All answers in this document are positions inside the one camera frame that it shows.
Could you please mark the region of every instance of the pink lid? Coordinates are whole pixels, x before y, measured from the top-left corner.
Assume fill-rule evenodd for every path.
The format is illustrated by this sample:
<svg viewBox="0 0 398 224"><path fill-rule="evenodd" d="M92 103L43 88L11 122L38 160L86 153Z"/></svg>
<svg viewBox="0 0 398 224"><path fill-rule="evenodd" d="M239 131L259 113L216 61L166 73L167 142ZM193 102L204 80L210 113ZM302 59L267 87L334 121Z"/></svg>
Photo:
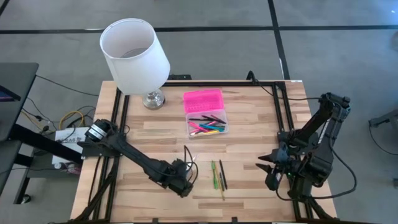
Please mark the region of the pink lid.
<svg viewBox="0 0 398 224"><path fill-rule="evenodd" d="M221 90L198 90L184 93L185 113L196 113L224 109Z"/></svg>

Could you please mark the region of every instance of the yellow cable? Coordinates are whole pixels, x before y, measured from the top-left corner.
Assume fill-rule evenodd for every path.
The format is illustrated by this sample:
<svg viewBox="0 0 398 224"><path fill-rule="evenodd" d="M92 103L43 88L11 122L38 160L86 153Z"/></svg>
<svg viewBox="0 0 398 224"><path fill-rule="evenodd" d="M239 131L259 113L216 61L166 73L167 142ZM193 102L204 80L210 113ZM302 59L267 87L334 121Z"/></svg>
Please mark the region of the yellow cable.
<svg viewBox="0 0 398 224"><path fill-rule="evenodd" d="M35 120L36 118L31 119L27 113L25 113L25 112L23 112L23 111L21 111L21 113L22 113L23 115L25 115L27 119L31 120L31 121L32 121L33 123L35 123L39 128L41 128L41 131L43 131L43 128L44 128L44 127L43 127L39 122L37 122L37 121Z"/></svg>
<svg viewBox="0 0 398 224"><path fill-rule="evenodd" d="M80 116L81 116L81 121L80 121L80 124L79 124L79 126L78 126L78 127L80 127L80 126L83 124L84 120L85 120L84 115L83 115L80 111L70 111L69 113L67 113L65 116L63 116L63 117L61 118L60 124L58 125L58 129L59 129L59 130L62 130L62 123L63 123L63 120L64 120L68 115L70 115L70 114L75 114L75 113L78 113L78 114L80 114Z"/></svg>

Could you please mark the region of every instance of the silver lamp base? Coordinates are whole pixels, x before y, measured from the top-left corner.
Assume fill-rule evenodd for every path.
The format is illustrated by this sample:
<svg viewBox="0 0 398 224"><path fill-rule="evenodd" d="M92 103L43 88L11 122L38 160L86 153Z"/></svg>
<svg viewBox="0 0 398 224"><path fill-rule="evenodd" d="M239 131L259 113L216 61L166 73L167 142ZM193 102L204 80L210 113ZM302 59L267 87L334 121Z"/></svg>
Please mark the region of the silver lamp base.
<svg viewBox="0 0 398 224"><path fill-rule="evenodd" d="M157 110L161 108L166 102L166 98L161 90L156 90L148 93L142 98L144 106L150 110Z"/></svg>

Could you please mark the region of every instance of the wooden tabletop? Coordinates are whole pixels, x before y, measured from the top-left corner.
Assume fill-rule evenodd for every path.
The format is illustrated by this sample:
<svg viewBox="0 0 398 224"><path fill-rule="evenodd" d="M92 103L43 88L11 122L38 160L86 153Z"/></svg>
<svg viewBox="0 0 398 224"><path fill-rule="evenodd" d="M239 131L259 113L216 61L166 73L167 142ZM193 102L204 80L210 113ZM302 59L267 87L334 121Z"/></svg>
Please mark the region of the wooden tabletop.
<svg viewBox="0 0 398 224"><path fill-rule="evenodd" d="M286 81L289 98L305 98L302 82ZM292 202L277 198L264 183L266 173L254 164L261 162L258 156L271 153L278 147L276 133L278 124L273 98L256 86L219 87L223 91L224 105L229 123L229 132L200 139L187 137L182 95L201 87L162 87L167 99L159 110L147 110L140 96L131 96L126 124L131 128L127 140L149 157L172 162L183 159L183 145L197 156L198 180L188 197L180 198L169 189L163 189L148 179L142 169L127 159L121 158L118 181L113 202L112 222L230 222L237 217L241 222L294 221ZM103 82L99 94L96 119L111 119L116 94L114 82ZM118 122L123 105L119 104ZM293 121L301 128L310 118L307 101L290 101ZM284 104L280 100L285 127L288 127ZM211 160L223 161L228 190L226 200L219 190L213 189ZM87 206L88 194L97 158L84 161L76 192L71 218L78 216ZM99 175L94 192L98 186ZM289 189L286 178L279 192L287 198ZM313 188L314 196L330 195L326 182L322 188ZM100 217L108 193L101 203ZM327 213L335 217L332 199L319 200Z"/></svg>

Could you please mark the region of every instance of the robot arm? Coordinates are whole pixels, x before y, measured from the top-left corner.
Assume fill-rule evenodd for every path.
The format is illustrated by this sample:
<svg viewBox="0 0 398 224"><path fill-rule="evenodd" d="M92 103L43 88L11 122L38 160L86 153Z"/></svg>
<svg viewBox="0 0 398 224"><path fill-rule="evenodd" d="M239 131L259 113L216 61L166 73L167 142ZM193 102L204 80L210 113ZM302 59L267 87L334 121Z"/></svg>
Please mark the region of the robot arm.
<svg viewBox="0 0 398 224"><path fill-rule="evenodd" d="M311 188L321 187L332 171L332 147L342 122L348 116L349 98L326 93L319 99L320 108L302 128L292 132L278 134L279 148L272 153L259 157L272 162L275 167L256 164L267 172L266 185L277 190L282 173L293 178L288 191L291 198L306 201ZM320 137L317 129L323 125Z"/></svg>
<svg viewBox="0 0 398 224"><path fill-rule="evenodd" d="M117 131L117 126L105 119L97 119L85 133L86 142L79 142L85 147L87 144L96 147L107 147L123 154L142 167L149 179L163 188L173 190L177 195L186 197L192 190L193 184L186 180L187 164L176 159L169 164L147 157L134 146L126 142L124 133Z"/></svg>

